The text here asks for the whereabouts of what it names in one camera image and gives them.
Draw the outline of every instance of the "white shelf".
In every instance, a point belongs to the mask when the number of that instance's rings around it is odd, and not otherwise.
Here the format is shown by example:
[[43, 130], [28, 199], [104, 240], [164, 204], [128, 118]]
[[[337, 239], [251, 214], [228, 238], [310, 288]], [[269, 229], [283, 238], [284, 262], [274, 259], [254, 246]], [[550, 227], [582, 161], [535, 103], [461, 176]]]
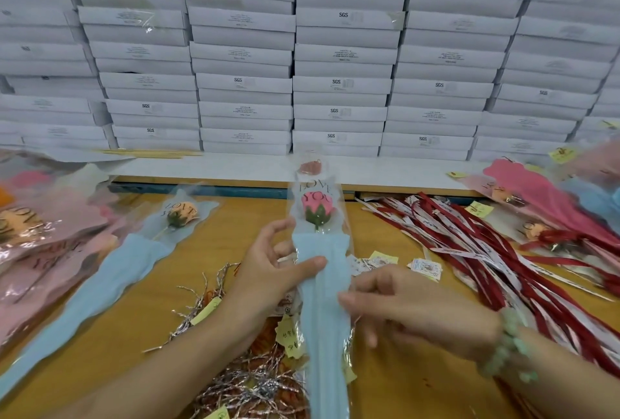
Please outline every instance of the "white shelf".
[[[446, 175], [447, 172], [480, 172], [484, 163], [463, 161], [424, 160], [413, 158], [352, 158], [327, 156], [338, 181], [348, 190], [433, 191], [451, 195], [475, 194]], [[259, 186], [256, 182], [283, 183], [293, 178], [295, 169], [291, 156], [236, 155], [205, 153], [180, 160], [138, 158], [124, 162], [106, 163], [110, 174], [126, 181], [176, 183], [178, 180], [218, 181], [235, 186]]]

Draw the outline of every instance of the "forearm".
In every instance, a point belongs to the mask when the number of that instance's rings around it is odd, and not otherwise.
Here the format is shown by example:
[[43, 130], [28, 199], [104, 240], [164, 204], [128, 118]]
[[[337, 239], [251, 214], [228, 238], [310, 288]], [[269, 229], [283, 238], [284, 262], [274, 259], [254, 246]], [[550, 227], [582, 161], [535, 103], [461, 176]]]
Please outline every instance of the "forearm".
[[[529, 358], [514, 355], [501, 377], [548, 419], [615, 419], [620, 381], [533, 330], [522, 328]], [[525, 384], [518, 372], [534, 371]]]
[[217, 314], [127, 374], [45, 419], [175, 418], [235, 357], [241, 340], [231, 336], [236, 327]]

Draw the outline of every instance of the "wooden table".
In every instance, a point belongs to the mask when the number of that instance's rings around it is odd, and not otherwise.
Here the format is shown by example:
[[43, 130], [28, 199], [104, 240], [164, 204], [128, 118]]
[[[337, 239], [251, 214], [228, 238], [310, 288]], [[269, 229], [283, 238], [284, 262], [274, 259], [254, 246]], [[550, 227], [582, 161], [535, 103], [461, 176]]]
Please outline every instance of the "wooden table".
[[[133, 200], [137, 204], [163, 198], [151, 194]], [[259, 228], [286, 214], [283, 200], [227, 198], [222, 203], [142, 282], [130, 288], [108, 311], [86, 322], [65, 348], [41, 362], [2, 402], [0, 418], [37, 418], [142, 361], [141, 352], [166, 341], [168, 333], [179, 324], [180, 318], [171, 311], [193, 304], [193, 295], [177, 286], [201, 291], [202, 273], [213, 278], [225, 263], [238, 262]], [[346, 208], [358, 257], [368, 257], [377, 250], [398, 256], [403, 265], [422, 257], [415, 242], [362, 211], [360, 204], [347, 203]], [[473, 298], [474, 294], [449, 267], [444, 267], [441, 283]], [[620, 311], [615, 304], [564, 288], [587, 309], [620, 328]], [[33, 334], [5, 352], [0, 372], [8, 368]], [[358, 379], [350, 387], [352, 419], [518, 417], [495, 383], [481, 378], [474, 365], [429, 345], [404, 350], [384, 343], [376, 351], [369, 351], [357, 338], [353, 369]]]

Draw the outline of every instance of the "pink rose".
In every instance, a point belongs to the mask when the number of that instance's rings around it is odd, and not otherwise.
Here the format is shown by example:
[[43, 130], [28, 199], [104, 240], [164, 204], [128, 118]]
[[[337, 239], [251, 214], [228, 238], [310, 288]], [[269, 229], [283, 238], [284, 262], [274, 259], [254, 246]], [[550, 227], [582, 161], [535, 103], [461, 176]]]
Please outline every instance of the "pink rose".
[[335, 210], [332, 198], [319, 191], [306, 192], [301, 197], [301, 204], [306, 221], [312, 223], [317, 231], [330, 220]]

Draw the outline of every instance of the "hand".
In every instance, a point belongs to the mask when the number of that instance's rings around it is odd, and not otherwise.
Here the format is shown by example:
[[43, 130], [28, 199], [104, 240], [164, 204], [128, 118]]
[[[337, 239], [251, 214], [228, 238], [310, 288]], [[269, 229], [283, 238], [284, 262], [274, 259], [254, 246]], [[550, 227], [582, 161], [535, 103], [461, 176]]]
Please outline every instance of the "hand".
[[377, 333], [385, 329], [396, 341], [422, 338], [480, 362], [489, 359], [501, 334], [497, 313], [396, 265], [357, 276], [352, 291], [340, 293], [338, 300], [353, 318], [361, 317], [370, 347], [376, 347]]
[[228, 319], [238, 321], [239, 343], [236, 351], [244, 352], [256, 339], [267, 317], [284, 296], [304, 280], [314, 277], [325, 265], [324, 257], [314, 257], [287, 267], [278, 267], [278, 259], [295, 251], [292, 241], [272, 246], [274, 236], [294, 228], [295, 219], [269, 223], [245, 254], [237, 276], [216, 310]]

